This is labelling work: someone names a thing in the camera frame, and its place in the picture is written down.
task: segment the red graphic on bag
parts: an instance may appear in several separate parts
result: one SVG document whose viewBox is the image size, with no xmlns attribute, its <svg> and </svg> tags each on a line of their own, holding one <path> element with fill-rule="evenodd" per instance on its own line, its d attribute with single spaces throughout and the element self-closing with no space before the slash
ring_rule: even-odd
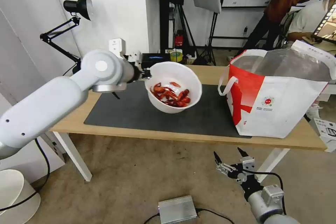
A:
<svg viewBox="0 0 336 224">
<path fill-rule="evenodd" d="M 241 110 L 247 113 L 251 112 L 265 77 L 247 72 L 230 64 L 229 79 L 232 76 L 238 79 L 238 83 L 234 83 L 231 88 L 232 118 L 234 124 L 237 125 L 242 119 Z"/>
</svg>

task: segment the logo on bag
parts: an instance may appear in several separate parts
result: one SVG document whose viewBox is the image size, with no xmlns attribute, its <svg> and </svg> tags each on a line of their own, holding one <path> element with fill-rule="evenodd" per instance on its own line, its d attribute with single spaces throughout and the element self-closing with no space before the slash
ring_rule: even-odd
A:
<svg viewBox="0 0 336 224">
<path fill-rule="evenodd" d="M 261 102 L 263 107 L 272 107 L 274 103 L 274 97 L 265 97 L 263 101 Z"/>
</svg>

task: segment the wooden tabletop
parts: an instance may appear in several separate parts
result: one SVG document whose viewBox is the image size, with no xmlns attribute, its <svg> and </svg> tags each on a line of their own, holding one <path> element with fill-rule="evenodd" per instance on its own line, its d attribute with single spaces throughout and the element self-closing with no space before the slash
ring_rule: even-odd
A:
<svg viewBox="0 0 336 224">
<path fill-rule="evenodd" d="M 329 52 L 333 55 L 336 54 L 336 44 L 331 43 L 329 41 L 323 40 L 321 43 L 316 43 L 314 41 L 309 40 L 308 38 L 304 37 L 304 41 L 308 42 L 309 44 L 313 45 L 314 47 L 321 49 L 323 51 Z"/>
<path fill-rule="evenodd" d="M 218 85 L 218 80 L 224 72 L 228 75 L 229 68 L 225 66 L 189 66 L 199 77 L 202 84 Z M 285 139 L 252 137 L 232 138 L 211 135 L 195 135 L 176 132 L 148 131 L 141 129 L 113 128 L 103 126 L 85 125 L 83 122 L 90 111 L 98 101 L 100 94 L 89 92 L 87 101 L 69 114 L 66 118 L 56 124 L 51 131 L 90 134 L 90 135 L 109 135 L 118 137 L 145 138 L 176 140 L 190 142 L 209 142 L 209 143 L 227 143 L 235 145 L 259 145 L 266 147 L 296 148 L 325 150 L 326 146 L 310 127 L 305 119 L 302 119 L 293 131 Z"/>
</svg>

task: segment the red crayfish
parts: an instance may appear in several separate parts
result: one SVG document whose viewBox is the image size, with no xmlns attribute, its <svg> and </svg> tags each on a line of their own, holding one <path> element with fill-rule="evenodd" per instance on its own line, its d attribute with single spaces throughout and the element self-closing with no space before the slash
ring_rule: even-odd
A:
<svg viewBox="0 0 336 224">
<path fill-rule="evenodd" d="M 170 84 L 175 87 L 181 87 L 176 82 L 170 82 Z M 162 87 L 161 82 L 159 82 L 153 87 L 153 90 L 151 87 L 150 91 L 158 100 L 172 107 L 186 107 L 188 106 L 188 103 L 190 103 L 190 98 L 188 97 L 188 89 L 181 91 L 180 94 L 177 96 L 171 88 Z"/>
</svg>

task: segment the lamp shade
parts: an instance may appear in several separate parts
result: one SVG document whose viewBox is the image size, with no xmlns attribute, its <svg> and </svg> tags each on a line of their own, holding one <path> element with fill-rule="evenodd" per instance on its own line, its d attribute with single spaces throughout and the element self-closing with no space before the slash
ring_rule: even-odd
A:
<svg viewBox="0 0 336 224">
<path fill-rule="evenodd" d="M 63 2 L 63 7 L 66 11 L 70 13 L 79 13 L 84 18 L 91 20 L 93 15 L 93 7 L 91 0 L 77 0 L 77 1 L 70 1 L 65 0 Z"/>
</svg>

